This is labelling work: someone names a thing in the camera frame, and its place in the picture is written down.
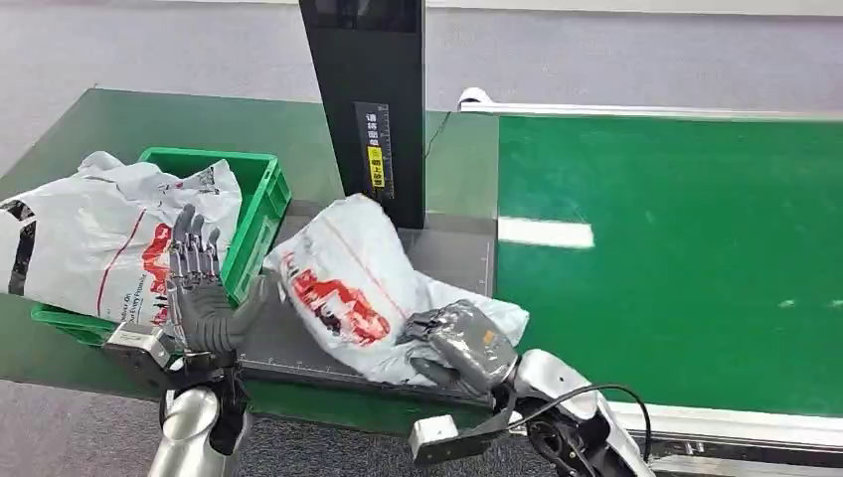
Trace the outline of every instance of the red printed logo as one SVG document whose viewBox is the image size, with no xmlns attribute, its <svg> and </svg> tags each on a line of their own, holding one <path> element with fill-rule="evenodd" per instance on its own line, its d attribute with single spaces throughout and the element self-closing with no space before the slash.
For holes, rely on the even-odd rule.
<svg viewBox="0 0 843 477">
<path fill-rule="evenodd" d="M 295 295 L 335 335 L 346 325 L 358 343 L 371 345 L 389 334 L 390 323 L 372 308 L 360 290 L 349 288 L 340 280 L 319 281 L 309 269 L 298 270 L 292 265 L 292 254 L 284 257 L 284 263 Z"/>
<path fill-rule="evenodd" d="M 158 224 L 155 227 L 155 233 L 152 238 L 152 243 L 143 251 L 141 258 L 143 259 L 143 269 L 152 275 L 152 284 L 149 286 L 149 291 L 157 293 L 162 301 L 166 300 L 167 292 L 167 274 L 170 272 L 169 265 L 164 265 L 159 262 L 161 255 L 167 250 L 167 245 L 170 243 L 172 237 L 172 229 L 166 224 Z M 155 325 L 163 325 L 167 321 L 167 305 L 165 303 L 156 303 L 155 306 L 159 308 L 158 312 L 152 319 Z"/>
</svg>

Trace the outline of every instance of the white plastic bag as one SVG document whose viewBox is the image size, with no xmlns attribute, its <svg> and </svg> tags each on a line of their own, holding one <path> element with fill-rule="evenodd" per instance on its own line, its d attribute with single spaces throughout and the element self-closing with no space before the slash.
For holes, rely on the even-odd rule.
<svg viewBox="0 0 843 477">
<path fill-rule="evenodd" d="M 179 211 L 220 229 L 220 260 L 241 205 L 226 161 L 180 179 L 105 152 L 71 177 L 0 203 L 0 291 L 111 321 L 167 325 L 167 247 Z"/>
<path fill-rule="evenodd" d="M 431 385 L 407 357 L 429 356 L 419 343 L 396 345 L 414 313 L 467 298 L 518 343 L 529 315 L 510 303 L 436 281 L 413 269 L 395 227 L 363 195 L 336 201 L 280 243 L 263 266 L 276 271 L 319 346 L 366 379 Z"/>
</svg>

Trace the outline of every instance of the gray platform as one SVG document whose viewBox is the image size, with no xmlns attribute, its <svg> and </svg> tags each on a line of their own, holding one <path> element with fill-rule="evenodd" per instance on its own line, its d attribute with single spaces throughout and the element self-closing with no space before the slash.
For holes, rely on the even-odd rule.
<svg viewBox="0 0 843 477">
<path fill-rule="evenodd" d="M 318 213 L 319 207 L 290 204 L 275 242 L 292 237 Z M 475 293 L 491 296 L 494 290 L 496 221 L 428 214 L 421 231 L 399 230 L 414 268 L 433 278 Z M 471 401 L 448 390 L 370 383 L 319 348 L 289 303 L 276 303 L 253 325 L 241 346 L 247 378 L 295 381 L 320 386 L 380 390 L 425 399 Z"/>
</svg>

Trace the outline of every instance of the gray floor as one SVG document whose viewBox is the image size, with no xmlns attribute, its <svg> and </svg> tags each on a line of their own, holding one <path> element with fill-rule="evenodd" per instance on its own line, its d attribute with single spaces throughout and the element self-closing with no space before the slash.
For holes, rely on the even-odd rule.
<svg viewBox="0 0 843 477">
<path fill-rule="evenodd" d="M 0 172 L 101 87 L 318 101 L 294 7 L 0 0 Z M 843 110 L 833 19 L 432 10 L 427 102 Z M 143 475 L 152 403 L 0 382 L 0 477 Z M 515 439 L 424 472 L 400 439 L 261 419 L 245 475 L 552 475 Z"/>
</svg>

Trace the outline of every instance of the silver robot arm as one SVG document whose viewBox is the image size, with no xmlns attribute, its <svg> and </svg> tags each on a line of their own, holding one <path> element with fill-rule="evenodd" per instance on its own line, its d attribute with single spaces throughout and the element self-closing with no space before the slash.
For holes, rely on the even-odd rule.
<svg viewBox="0 0 843 477">
<path fill-rule="evenodd" d="M 530 442 L 560 476 L 654 476 L 646 462 L 649 449 L 641 455 L 597 390 L 625 388 L 592 386 L 542 350 L 518 356 L 494 323 L 464 300 L 412 317 L 407 339 L 426 343 L 440 357 L 411 359 L 420 373 L 495 402 L 490 419 L 461 432 L 449 415 L 417 421 L 410 438 L 416 464 L 478 455 L 501 434 L 526 424 Z M 511 422 L 513 411 L 524 418 Z"/>
<path fill-rule="evenodd" d="M 173 226 L 167 325 L 122 323 L 103 346 L 162 392 L 150 477 L 234 476 L 252 425 L 236 348 L 266 301 L 269 279 L 254 278 L 249 297 L 232 310 L 220 281 L 219 231 L 203 240 L 204 219 L 194 216 L 187 206 Z"/>
</svg>

